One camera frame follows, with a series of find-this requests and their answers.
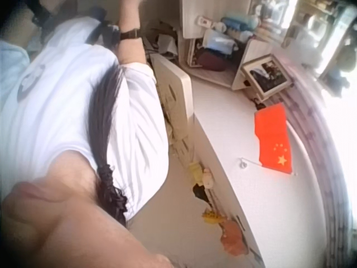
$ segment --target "ponytail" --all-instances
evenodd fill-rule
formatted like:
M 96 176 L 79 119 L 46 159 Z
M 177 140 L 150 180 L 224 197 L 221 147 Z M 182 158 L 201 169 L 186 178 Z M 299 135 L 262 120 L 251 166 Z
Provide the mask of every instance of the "ponytail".
M 88 112 L 88 138 L 94 160 L 98 166 L 97 197 L 99 205 L 120 224 L 126 226 L 124 212 L 127 211 L 128 198 L 120 189 L 114 187 L 113 170 L 107 162 L 113 110 L 122 80 L 123 70 L 114 64 L 94 88 Z

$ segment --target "yellow star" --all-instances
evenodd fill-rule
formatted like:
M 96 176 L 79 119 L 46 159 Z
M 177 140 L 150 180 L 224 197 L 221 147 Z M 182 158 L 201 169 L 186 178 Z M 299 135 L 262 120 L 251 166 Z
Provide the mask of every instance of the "yellow star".
M 287 162 L 288 160 L 285 159 L 284 156 L 278 156 L 279 157 L 279 161 L 278 164 L 282 164 L 285 165 L 285 162 Z

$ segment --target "chinese flag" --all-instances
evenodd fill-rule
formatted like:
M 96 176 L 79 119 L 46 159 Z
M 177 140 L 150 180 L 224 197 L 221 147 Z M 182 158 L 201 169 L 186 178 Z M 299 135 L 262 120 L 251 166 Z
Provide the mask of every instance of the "chinese flag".
M 259 138 L 259 161 L 263 167 L 291 174 L 291 149 L 281 103 L 255 113 L 255 134 Z

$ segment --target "black watch strap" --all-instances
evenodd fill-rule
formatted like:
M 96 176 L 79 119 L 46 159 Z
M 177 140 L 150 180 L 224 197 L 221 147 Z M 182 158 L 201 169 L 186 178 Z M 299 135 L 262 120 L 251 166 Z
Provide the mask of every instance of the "black watch strap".
M 133 29 L 128 32 L 122 32 L 120 33 L 120 40 L 125 40 L 125 39 L 138 39 L 142 37 L 141 35 L 141 30 L 139 28 Z

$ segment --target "woman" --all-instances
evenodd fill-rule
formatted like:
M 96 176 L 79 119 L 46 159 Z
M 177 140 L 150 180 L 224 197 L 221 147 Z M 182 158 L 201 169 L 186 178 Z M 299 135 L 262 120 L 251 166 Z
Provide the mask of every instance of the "woman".
M 123 33 L 139 2 L 121 1 Z M 98 25 L 57 27 L 4 103 L 2 236 L 36 267 L 171 267 L 125 229 L 167 175 L 155 78 L 140 38 L 85 44 Z

